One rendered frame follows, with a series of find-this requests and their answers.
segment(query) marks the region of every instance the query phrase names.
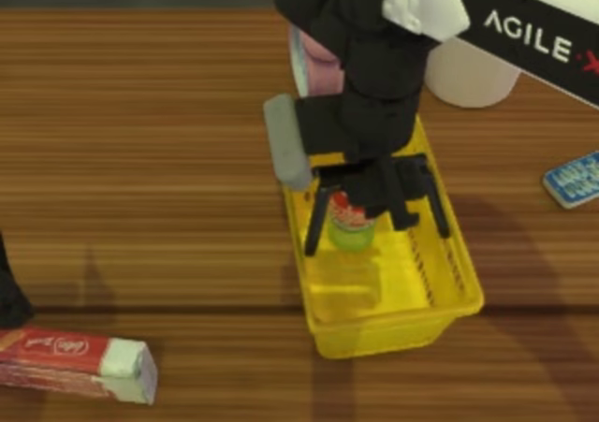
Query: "red x logo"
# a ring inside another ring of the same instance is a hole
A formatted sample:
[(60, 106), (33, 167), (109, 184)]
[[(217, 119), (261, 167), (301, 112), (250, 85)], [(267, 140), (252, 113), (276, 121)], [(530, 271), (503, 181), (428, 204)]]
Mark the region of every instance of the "red x logo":
[(589, 64), (582, 68), (583, 71), (593, 71), (599, 76), (599, 59), (595, 57), (595, 54), (591, 50), (587, 51), (587, 57), (589, 57)]

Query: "wooden table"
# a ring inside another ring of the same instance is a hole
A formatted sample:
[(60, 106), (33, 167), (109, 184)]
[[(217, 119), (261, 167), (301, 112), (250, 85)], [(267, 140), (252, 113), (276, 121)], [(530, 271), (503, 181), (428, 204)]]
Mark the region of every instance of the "wooden table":
[(0, 420), (594, 422), (599, 205), (540, 185), (599, 115), (528, 78), (422, 117), (485, 288), (435, 345), (331, 362), (303, 321), (262, 102), (270, 11), (0, 14), (0, 222), (37, 324), (147, 340), (153, 408), (2, 389)]

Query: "toothpaste box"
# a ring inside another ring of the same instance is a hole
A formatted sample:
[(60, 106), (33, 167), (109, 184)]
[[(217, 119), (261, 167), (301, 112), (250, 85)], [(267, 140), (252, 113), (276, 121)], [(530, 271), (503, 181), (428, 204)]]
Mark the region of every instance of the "toothpaste box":
[(26, 327), (0, 330), (0, 385), (151, 405), (158, 373), (145, 342)]

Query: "pink object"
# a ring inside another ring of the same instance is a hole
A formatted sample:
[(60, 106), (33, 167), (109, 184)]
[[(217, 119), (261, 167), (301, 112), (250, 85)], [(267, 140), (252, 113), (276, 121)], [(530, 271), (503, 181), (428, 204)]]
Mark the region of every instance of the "pink object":
[(336, 95), (343, 90), (344, 73), (335, 55), (309, 36), (300, 33), (308, 74), (308, 95)]

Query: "agile x logo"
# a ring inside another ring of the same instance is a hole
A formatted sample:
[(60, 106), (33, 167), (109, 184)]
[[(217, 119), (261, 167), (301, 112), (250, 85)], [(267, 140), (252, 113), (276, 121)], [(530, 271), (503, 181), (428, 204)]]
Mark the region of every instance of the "agile x logo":
[[(507, 16), (502, 18), (499, 11), (494, 9), (485, 20), (486, 28), (493, 28), (498, 34), (507, 36), (513, 40), (519, 40), (524, 46), (552, 57), (559, 62), (570, 64), (573, 57), (574, 43), (563, 36), (547, 36), (547, 32), (542, 27), (535, 27), (530, 22), (523, 22), (516, 16)], [(599, 76), (599, 59), (592, 50), (586, 53), (577, 54), (576, 59), (583, 61), (586, 57), (588, 63), (581, 71), (591, 72)]]

